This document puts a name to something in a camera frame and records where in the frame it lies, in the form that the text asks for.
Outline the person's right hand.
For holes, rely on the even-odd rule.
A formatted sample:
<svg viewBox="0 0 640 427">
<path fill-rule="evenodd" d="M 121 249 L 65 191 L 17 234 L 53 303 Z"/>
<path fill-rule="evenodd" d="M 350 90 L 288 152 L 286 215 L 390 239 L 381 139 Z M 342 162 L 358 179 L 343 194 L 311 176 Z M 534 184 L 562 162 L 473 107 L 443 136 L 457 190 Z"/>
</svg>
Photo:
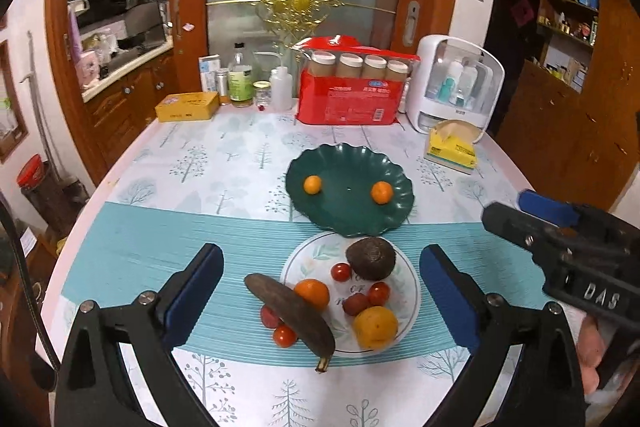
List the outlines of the person's right hand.
<svg viewBox="0 0 640 427">
<path fill-rule="evenodd" d="M 597 368 L 605 353 L 605 343 L 594 317 L 584 317 L 578 334 L 576 352 L 582 373 L 582 385 L 586 395 L 595 392 L 600 383 Z"/>
</svg>

